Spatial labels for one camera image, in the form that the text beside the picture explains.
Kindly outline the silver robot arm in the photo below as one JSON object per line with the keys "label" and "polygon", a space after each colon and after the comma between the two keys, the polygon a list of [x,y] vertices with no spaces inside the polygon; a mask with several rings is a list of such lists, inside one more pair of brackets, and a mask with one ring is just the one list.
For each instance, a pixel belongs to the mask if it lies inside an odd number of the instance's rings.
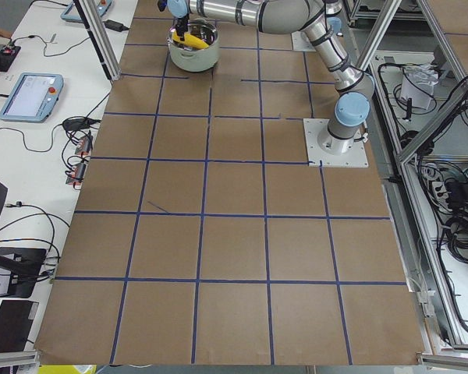
{"label": "silver robot arm", "polygon": [[341,37],[342,36],[342,21],[336,16],[327,18],[328,25],[331,27],[333,34]]}
{"label": "silver robot arm", "polygon": [[158,8],[173,15],[180,37],[188,30],[191,14],[252,26],[263,34],[302,31],[334,78],[339,93],[334,114],[317,137],[319,146],[333,155],[351,149],[356,131],[369,115],[374,81],[350,62],[327,22],[323,1],[159,1]]}

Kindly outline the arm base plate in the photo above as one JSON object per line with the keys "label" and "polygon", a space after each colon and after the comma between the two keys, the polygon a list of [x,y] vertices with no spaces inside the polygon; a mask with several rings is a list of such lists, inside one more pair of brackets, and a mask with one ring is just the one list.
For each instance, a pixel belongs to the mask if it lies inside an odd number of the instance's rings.
{"label": "arm base plate", "polygon": [[357,130],[351,139],[336,139],[328,132],[328,119],[305,118],[303,120],[308,164],[324,168],[368,168],[363,140]]}
{"label": "arm base plate", "polygon": [[294,51],[315,52],[314,46],[310,43],[304,32],[296,31],[291,34],[292,49]]}

